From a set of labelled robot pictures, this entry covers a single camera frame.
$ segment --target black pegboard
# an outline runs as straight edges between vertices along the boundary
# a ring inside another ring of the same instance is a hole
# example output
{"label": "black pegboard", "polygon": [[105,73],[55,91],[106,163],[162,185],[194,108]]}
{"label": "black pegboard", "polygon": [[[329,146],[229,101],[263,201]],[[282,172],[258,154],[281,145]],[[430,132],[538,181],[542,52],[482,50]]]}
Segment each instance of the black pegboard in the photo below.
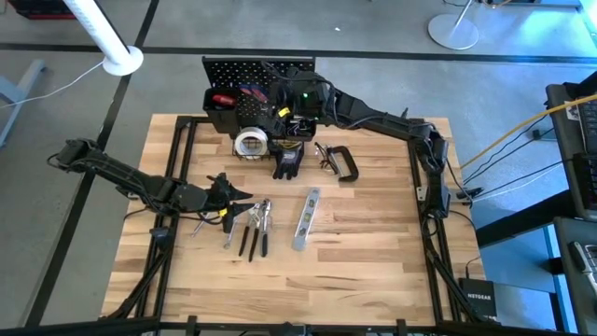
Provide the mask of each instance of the black pegboard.
{"label": "black pegboard", "polygon": [[[201,59],[205,74],[212,88],[235,88],[241,85],[258,85],[266,93],[271,83],[276,79],[269,74],[261,61],[272,64],[282,76],[289,67],[297,67],[302,71],[315,71],[315,59],[255,59],[255,58],[207,58]],[[256,99],[241,94],[237,107],[238,123],[241,127],[253,126],[258,117],[267,117],[267,110]]]}

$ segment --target white stand base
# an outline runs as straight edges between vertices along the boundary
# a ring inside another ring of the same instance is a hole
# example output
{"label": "white stand base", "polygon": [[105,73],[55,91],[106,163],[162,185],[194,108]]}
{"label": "white stand base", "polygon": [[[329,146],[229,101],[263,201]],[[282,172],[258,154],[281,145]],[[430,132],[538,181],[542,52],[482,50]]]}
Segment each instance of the white stand base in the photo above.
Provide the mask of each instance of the white stand base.
{"label": "white stand base", "polygon": [[469,49],[479,41],[479,30],[475,23],[462,19],[460,24],[458,15],[441,14],[429,22],[429,35],[439,45],[448,49],[464,50]]}
{"label": "white stand base", "polygon": [[143,63],[143,52],[137,47],[128,46],[131,57],[125,63],[113,63],[107,57],[104,58],[104,70],[110,75],[126,76],[135,72]]}

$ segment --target wooden tabletop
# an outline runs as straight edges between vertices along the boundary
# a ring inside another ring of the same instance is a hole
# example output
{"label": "wooden tabletop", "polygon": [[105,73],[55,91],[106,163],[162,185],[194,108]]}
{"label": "wooden tabletop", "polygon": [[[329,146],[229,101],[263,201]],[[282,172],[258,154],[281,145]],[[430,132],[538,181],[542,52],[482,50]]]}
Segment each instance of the wooden tabletop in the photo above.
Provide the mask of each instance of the wooden tabletop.
{"label": "wooden tabletop", "polygon": [[[139,169],[163,175],[176,117],[153,116]],[[429,121],[451,141],[450,162],[460,176],[448,120]],[[183,133],[180,158],[186,137]],[[359,179],[341,184],[337,176],[320,170],[311,142],[298,178],[274,180],[274,161],[240,161],[231,155],[232,141],[226,134],[216,133],[209,123],[199,125],[188,181],[206,188],[206,176],[226,172],[237,189],[255,194],[255,202],[271,199],[270,250],[266,258],[256,253],[251,263],[247,252],[238,256],[246,214],[239,219],[242,225],[237,225],[229,250],[223,248],[227,235],[221,226],[205,225],[191,238],[197,222],[181,220],[163,321],[185,322],[188,315],[196,315],[204,323],[394,325],[404,318],[411,326],[435,325],[407,144],[335,127],[319,128],[314,140],[347,146]],[[449,175],[446,181],[455,187]],[[321,189],[321,200],[307,248],[298,252],[291,242],[310,187]],[[129,211],[142,207],[131,202]],[[451,209],[470,215],[461,205]],[[145,212],[125,221],[103,315],[114,311],[141,278],[154,218]],[[479,255],[475,232],[466,219],[453,214],[445,226],[455,276],[464,276],[465,264]],[[483,277],[480,260],[469,269],[473,277]],[[439,283],[449,318],[447,292]]]}

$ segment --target concrete floor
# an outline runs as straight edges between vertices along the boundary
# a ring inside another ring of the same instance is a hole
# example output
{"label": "concrete floor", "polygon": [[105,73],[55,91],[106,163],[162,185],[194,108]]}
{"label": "concrete floor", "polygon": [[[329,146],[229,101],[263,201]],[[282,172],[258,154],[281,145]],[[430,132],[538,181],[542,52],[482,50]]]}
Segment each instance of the concrete floor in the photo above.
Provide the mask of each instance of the concrete floor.
{"label": "concrete floor", "polygon": [[[127,42],[132,42],[148,0],[100,1]],[[345,0],[310,4],[255,1],[162,2],[147,37],[149,46],[349,49],[451,52],[436,46],[425,32],[434,15],[457,10],[440,0]],[[571,9],[533,7],[471,14],[482,31],[479,44],[466,52],[513,55],[594,56],[596,48]],[[0,42],[90,44],[74,21],[26,21],[10,11],[0,17]],[[17,80],[28,63],[42,58],[49,70],[33,95],[68,83],[102,58],[99,54],[0,51],[0,74]],[[545,87],[579,81],[595,69],[584,65],[451,63],[364,59],[317,59],[318,72],[374,108],[412,117],[448,117],[460,161],[466,161],[515,124],[544,109]],[[23,310],[56,238],[79,175],[65,175],[45,158],[72,137],[97,136],[118,78],[96,70],[60,95],[26,105],[5,148],[0,150],[0,246],[5,256],[0,277],[0,328],[20,324]],[[132,77],[106,151],[136,165],[153,113],[200,113],[208,88],[201,55],[146,55]],[[546,120],[543,127],[550,127]],[[497,186],[559,160],[555,143],[534,143],[496,165],[472,185]],[[476,165],[465,171],[472,172]],[[516,211],[566,187],[563,171],[529,188],[479,202],[478,225],[486,214]],[[118,246],[127,201],[102,180],[94,183],[79,222],[44,323],[92,320],[99,314]],[[538,267],[545,243],[513,240],[518,249],[483,251],[488,277],[496,282],[549,289]],[[516,268],[504,260],[517,260]]]}

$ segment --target wire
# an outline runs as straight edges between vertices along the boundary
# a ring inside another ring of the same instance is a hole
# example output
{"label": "wire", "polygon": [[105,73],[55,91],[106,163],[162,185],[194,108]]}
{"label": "wire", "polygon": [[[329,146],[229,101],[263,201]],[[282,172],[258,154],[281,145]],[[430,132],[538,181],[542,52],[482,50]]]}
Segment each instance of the wire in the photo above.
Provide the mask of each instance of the wire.
{"label": "wire", "polygon": [[135,210],[135,211],[131,211],[130,213],[128,213],[128,214],[126,214],[126,215],[124,215],[124,217],[122,218],[122,220],[126,220],[128,217],[130,217],[130,216],[132,216],[132,215],[139,214],[139,213],[142,213],[142,212],[144,212],[144,211],[147,211],[147,210],[149,210],[149,207],[148,207],[148,206],[144,207],[144,208],[143,208],[143,209],[141,209],[141,210]]}
{"label": "wire", "polygon": [[104,62],[104,61],[101,61],[101,62],[99,62],[97,65],[93,66],[91,69],[89,69],[89,70],[87,70],[86,72],[84,72],[84,73],[83,73],[83,75],[81,75],[81,76],[77,77],[75,80],[73,80],[73,81],[72,81],[72,82],[70,82],[69,84],[66,84],[66,85],[64,85],[63,87],[59,88],[58,90],[55,90],[55,91],[53,91],[53,92],[51,92],[51,93],[48,93],[48,94],[44,94],[44,95],[42,95],[42,96],[38,96],[38,97],[34,97],[34,98],[29,98],[29,99],[25,99],[25,100],[21,100],[20,102],[17,102],[17,103],[12,103],[12,104],[8,104],[8,105],[0,106],[0,109],[7,108],[7,107],[11,107],[11,106],[14,106],[14,105],[20,105],[20,104],[24,104],[24,103],[31,102],[31,101],[38,100],[38,99],[48,98],[48,97],[50,97],[51,95],[54,95],[54,94],[56,94],[56,93],[58,93],[58,92],[60,92],[60,91],[62,91],[62,90],[68,89],[68,88],[70,88],[71,86],[73,86],[75,83],[77,83],[77,82],[78,82],[78,81],[79,81],[81,78],[83,78],[85,75],[87,75],[87,74],[88,74],[88,73],[90,73],[91,71],[95,70],[95,69],[96,69],[98,66],[102,65],[102,63],[103,63],[103,62]]}
{"label": "wire", "polygon": [[332,109],[332,114],[334,116],[334,121],[336,121],[337,126],[340,127],[340,123],[338,122],[338,115],[336,113],[336,104],[334,103],[334,98],[336,96],[336,87],[334,87],[334,84],[332,82],[330,82],[329,80],[317,76],[315,73],[313,73],[313,77],[307,77],[307,78],[289,78],[289,77],[284,77],[280,74],[280,72],[278,71],[278,69],[276,69],[275,66],[273,66],[273,64],[271,63],[267,63],[265,61],[261,61],[261,66],[265,69],[265,71],[267,71],[270,75],[281,79],[281,80],[287,80],[287,81],[319,81],[322,83],[326,83],[327,85],[329,85],[329,90],[328,90],[328,97],[327,97],[327,101],[326,101],[326,108],[329,108],[330,106],[330,102],[331,102],[331,109]]}
{"label": "wire", "polygon": [[461,166],[461,168],[463,168],[463,169],[466,168],[467,165],[469,165],[472,162],[478,160],[481,156],[483,156],[485,153],[487,153],[492,148],[494,148],[497,145],[499,145],[502,141],[504,141],[506,138],[508,138],[514,132],[516,132],[517,130],[521,129],[522,127],[530,124],[531,122],[533,122],[533,121],[535,121],[535,120],[537,120],[537,119],[539,119],[539,118],[541,118],[543,116],[552,114],[554,112],[558,112],[558,111],[560,111],[562,109],[565,109],[567,107],[574,106],[574,105],[579,105],[579,104],[583,104],[583,103],[590,102],[590,101],[596,100],[596,99],[597,99],[597,94],[593,94],[593,95],[590,95],[590,96],[585,97],[585,98],[576,99],[573,102],[569,102],[569,103],[566,103],[566,104],[562,104],[562,105],[558,105],[558,106],[552,107],[552,108],[547,109],[547,110],[545,110],[545,111],[543,111],[543,112],[541,112],[539,114],[534,115],[533,117],[528,118],[526,121],[521,122],[516,127],[514,127],[512,130],[510,130],[506,134],[502,135],[499,139],[495,140],[491,145],[489,145],[487,148],[483,149],[479,154],[475,155],[471,160],[469,160],[465,164],[463,164]]}
{"label": "wire", "polygon": [[50,167],[56,168],[56,169],[61,169],[60,166],[58,166],[57,164],[52,163],[52,159],[56,158],[58,156],[58,153],[56,154],[52,154],[50,155],[47,159],[46,159],[46,164]]}
{"label": "wire", "polygon": [[514,139],[510,140],[509,142],[507,142],[502,148],[500,148],[500,150],[498,150],[497,152],[493,153],[492,156],[485,161],[484,163],[482,163],[476,171],[474,171],[473,173],[471,173],[468,178],[465,178],[465,184],[468,183],[468,179],[471,178],[471,176],[473,176],[474,174],[476,174],[479,170],[481,170],[481,168],[483,168],[484,165],[488,164],[489,162],[492,161],[492,159],[498,155],[499,153],[503,152],[504,149],[506,149],[506,147],[508,147],[508,145],[512,144],[513,142],[515,142],[516,140],[518,140],[523,134],[529,132],[533,126],[535,126],[539,121],[543,120],[545,117],[547,116],[543,116],[541,119],[535,121],[534,123],[531,124],[531,126],[527,127],[526,130],[522,131],[521,133],[519,133]]}
{"label": "wire", "polygon": [[206,216],[202,215],[201,213],[197,213],[197,215],[199,215],[199,219],[200,219],[200,220],[204,221],[204,222],[205,222],[205,223],[207,223],[207,224],[210,224],[210,225],[218,225],[218,224],[222,224],[222,219],[220,219],[220,220],[219,220],[219,221],[217,221],[217,222],[216,222],[216,221],[214,221],[214,219],[222,218],[222,217],[220,217],[220,216],[216,216],[216,217],[208,218],[208,217],[206,217]]}
{"label": "wire", "polygon": [[458,183],[458,180],[456,179],[456,175],[454,174],[454,171],[451,168],[450,160],[446,159],[446,163],[448,164],[448,168],[450,169],[451,178],[454,179],[454,183],[456,184],[456,186],[458,186],[458,189],[460,189],[460,191],[470,201],[470,205],[468,206],[468,208],[469,209],[472,208],[473,207],[473,198],[466,192],[466,190],[460,185],[460,183]]}
{"label": "wire", "polygon": [[543,176],[545,176],[545,175],[547,175],[547,174],[549,174],[549,173],[553,172],[554,170],[558,169],[558,167],[559,167],[559,166],[555,166],[555,167],[553,167],[553,168],[549,169],[548,171],[546,171],[545,173],[543,173],[543,174],[541,174],[541,175],[539,175],[539,176],[535,177],[534,179],[530,180],[529,182],[526,182],[526,183],[524,183],[524,184],[522,184],[522,185],[519,185],[519,186],[517,186],[516,188],[512,188],[512,189],[504,190],[504,191],[502,191],[502,192],[498,192],[498,193],[496,193],[496,194],[494,194],[494,195],[489,195],[489,196],[486,196],[486,197],[483,197],[483,198],[480,198],[480,199],[478,199],[478,198],[475,198],[475,202],[479,202],[479,201],[485,201],[485,200],[487,200],[487,199],[491,199],[491,198],[493,198],[493,197],[495,197],[495,196],[503,195],[503,194],[505,194],[505,193],[509,193],[509,192],[511,192],[511,191],[518,190],[518,189],[520,189],[520,188],[526,187],[526,186],[530,185],[531,183],[535,182],[536,180],[538,180],[539,178],[541,178],[541,177],[543,177]]}
{"label": "wire", "polygon": [[425,238],[431,238],[437,234],[437,223],[435,222],[435,220],[434,220],[434,223],[436,224],[436,229],[431,233],[425,233],[425,232],[429,232],[429,218],[425,220],[424,226],[425,226],[426,230],[425,231],[421,230],[421,233],[423,234],[423,236]]}
{"label": "wire", "polygon": [[361,119],[358,119],[357,121],[354,121],[354,122],[353,122],[353,123],[351,123],[350,125],[347,125],[347,126],[342,126],[341,128],[342,128],[343,130],[350,130],[350,129],[352,129],[353,127],[356,127],[356,126],[358,126],[360,123],[363,123],[363,122],[365,122],[365,121],[369,121],[369,120],[372,120],[372,119],[385,119],[385,117],[387,117],[387,115],[388,115],[388,113],[387,113],[387,112],[385,112],[385,114],[384,114],[383,116],[377,116],[377,115],[375,115],[375,116],[373,116],[373,115],[371,115],[371,116],[366,116],[366,117],[363,117],[363,118],[361,118]]}
{"label": "wire", "polygon": [[551,167],[553,167],[553,166],[556,166],[556,165],[558,165],[558,164],[560,164],[560,163],[562,163],[562,162],[566,162],[566,161],[570,161],[570,160],[564,160],[564,161],[559,161],[559,162],[552,163],[552,164],[550,164],[550,165],[549,165],[549,166],[547,166],[547,167],[543,167],[543,168],[541,168],[541,169],[539,169],[539,170],[537,170],[537,171],[534,171],[534,172],[532,172],[532,173],[530,173],[530,174],[527,174],[527,175],[525,175],[525,176],[522,176],[522,177],[519,177],[519,178],[513,179],[512,181],[510,181],[510,182],[507,182],[507,183],[505,183],[505,184],[503,184],[503,185],[501,185],[501,186],[499,186],[499,187],[493,188],[493,189],[491,189],[491,190],[489,190],[489,191],[485,191],[485,192],[481,193],[480,195],[478,195],[477,197],[485,196],[485,195],[487,195],[487,194],[488,194],[488,193],[490,193],[490,192],[496,191],[496,190],[498,190],[498,189],[501,189],[501,188],[503,188],[503,187],[507,187],[507,186],[511,185],[512,183],[518,182],[518,181],[520,181],[520,180],[522,180],[522,179],[524,179],[524,178],[527,178],[527,177],[529,177],[529,176],[535,175],[535,174],[537,174],[537,173],[541,173],[541,172],[543,172],[544,170],[547,170],[547,169],[549,169],[549,168],[551,168]]}
{"label": "wire", "polygon": [[321,145],[319,145],[319,143],[317,143],[317,142],[315,142],[315,146],[317,147],[317,151],[319,153],[321,153],[321,156],[323,157],[323,159],[321,161],[319,161],[319,168],[326,169],[326,167],[329,166],[329,167],[331,167],[334,174],[337,174],[339,171],[338,166],[336,164],[334,164],[334,162],[332,162],[332,160],[329,159],[329,155],[327,155],[327,151],[323,147],[321,147]]}
{"label": "wire", "polygon": [[294,142],[294,143],[287,143],[287,144],[285,144],[285,143],[279,143],[278,144],[278,146],[280,146],[280,147],[282,147],[284,149],[297,148],[297,147],[300,147],[301,145],[302,145],[302,142],[300,142],[300,141],[297,141],[297,142]]}
{"label": "wire", "polygon": [[473,229],[476,229],[476,228],[477,228],[477,227],[475,226],[475,223],[473,222],[473,219],[471,219],[469,216],[467,216],[467,215],[465,215],[465,214],[463,214],[463,213],[461,213],[461,212],[459,212],[459,211],[456,211],[456,210],[450,210],[450,212],[451,212],[451,213],[453,213],[453,214],[460,215],[460,216],[462,216],[462,217],[466,218],[466,220],[468,220],[468,221],[470,222],[470,225],[472,225],[472,226],[473,226]]}
{"label": "wire", "polygon": [[466,4],[454,4],[453,2],[446,1],[446,0],[441,0],[441,2],[443,2],[444,5],[450,5],[450,6],[454,6],[454,7],[466,7]]}
{"label": "wire", "polygon": [[478,256],[478,257],[476,257],[476,258],[474,258],[474,259],[471,259],[471,260],[469,260],[469,261],[466,263],[466,266],[465,266],[465,274],[466,274],[466,279],[470,279],[470,273],[468,272],[468,265],[470,265],[470,263],[471,263],[471,262],[473,262],[473,261],[475,261],[475,260],[479,260],[479,259],[481,259],[481,256]]}
{"label": "wire", "polygon": [[[541,133],[541,134],[539,135],[539,138],[541,138],[543,135],[545,135],[545,134],[547,134],[547,133],[549,133],[549,132],[551,132],[551,131],[553,131],[553,128],[552,128],[552,129],[549,129],[549,130],[547,130],[547,131],[545,131],[545,132],[543,132],[543,133]],[[492,163],[492,164],[490,164],[489,166],[487,166],[487,168],[483,169],[483,170],[482,170],[480,173],[478,173],[477,175],[470,176],[470,177],[469,177],[469,178],[468,178],[468,179],[465,181],[465,184],[467,184],[468,182],[472,181],[473,179],[475,179],[475,178],[479,177],[479,176],[480,176],[480,175],[482,175],[483,173],[487,172],[487,171],[488,171],[490,168],[492,168],[493,166],[495,166],[495,165],[496,165],[496,164],[497,164],[499,161],[501,161],[501,160],[503,160],[503,159],[505,159],[505,158],[509,157],[510,155],[512,155],[512,154],[514,154],[514,153],[516,153],[516,152],[517,152],[519,149],[521,149],[521,148],[523,148],[523,147],[525,147],[525,146],[527,146],[527,145],[531,144],[531,143],[532,143],[533,141],[535,141],[535,140],[536,140],[536,139],[531,139],[531,140],[529,140],[529,141],[525,142],[524,144],[522,144],[522,145],[520,145],[520,146],[518,146],[518,147],[514,148],[514,149],[513,149],[511,152],[507,153],[505,156],[503,156],[503,157],[499,158],[497,161],[495,161],[494,163]]]}

